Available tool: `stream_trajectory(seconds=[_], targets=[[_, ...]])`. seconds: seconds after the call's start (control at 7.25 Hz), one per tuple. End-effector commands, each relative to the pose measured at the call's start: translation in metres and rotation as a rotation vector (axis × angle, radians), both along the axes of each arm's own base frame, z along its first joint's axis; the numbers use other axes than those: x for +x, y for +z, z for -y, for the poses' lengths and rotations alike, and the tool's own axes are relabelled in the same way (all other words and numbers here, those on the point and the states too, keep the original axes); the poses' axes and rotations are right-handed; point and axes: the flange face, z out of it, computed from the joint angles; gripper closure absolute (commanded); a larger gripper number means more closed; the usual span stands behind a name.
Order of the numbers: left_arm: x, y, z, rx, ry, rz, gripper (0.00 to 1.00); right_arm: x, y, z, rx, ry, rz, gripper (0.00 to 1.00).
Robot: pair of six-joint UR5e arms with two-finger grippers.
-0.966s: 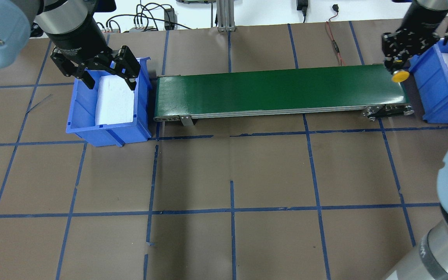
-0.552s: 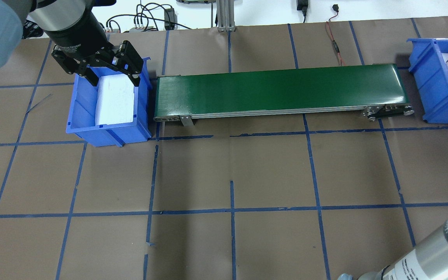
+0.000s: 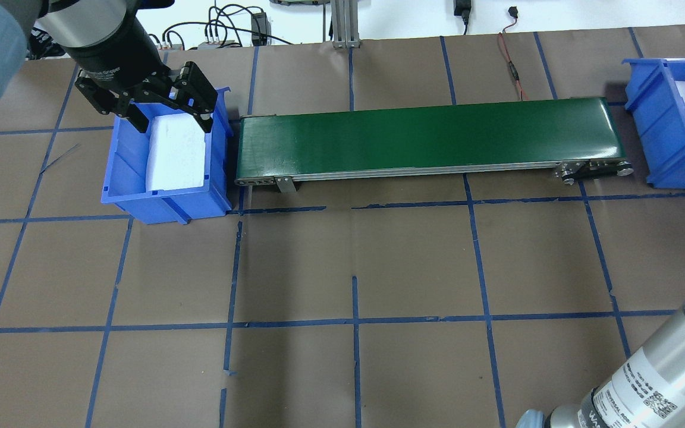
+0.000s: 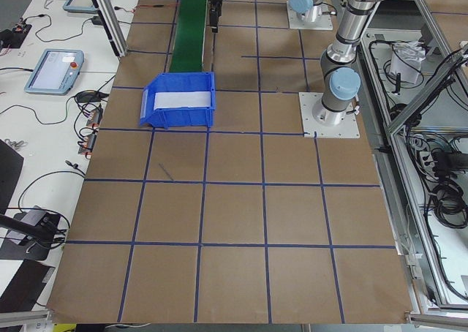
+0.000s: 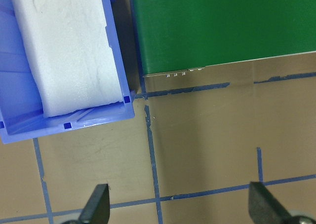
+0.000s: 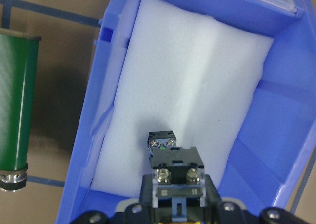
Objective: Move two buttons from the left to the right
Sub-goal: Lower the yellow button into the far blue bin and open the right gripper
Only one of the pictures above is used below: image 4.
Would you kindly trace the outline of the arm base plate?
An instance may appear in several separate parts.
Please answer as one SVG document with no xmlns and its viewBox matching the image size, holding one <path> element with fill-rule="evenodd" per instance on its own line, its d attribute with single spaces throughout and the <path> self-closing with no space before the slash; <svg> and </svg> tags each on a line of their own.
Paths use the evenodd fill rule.
<svg viewBox="0 0 468 332">
<path fill-rule="evenodd" d="M 287 2 L 287 16 L 290 29 L 332 31 L 332 15 L 326 4 L 313 6 L 307 13 L 297 13 Z"/>
<path fill-rule="evenodd" d="M 322 105 L 322 93 L 300 92 L 300 109 L 304 137 L 357 139 L 360 137 L 356 115 L 347 114 L 352 104 L 342 112 L 331 112 Z"/>
</svg>

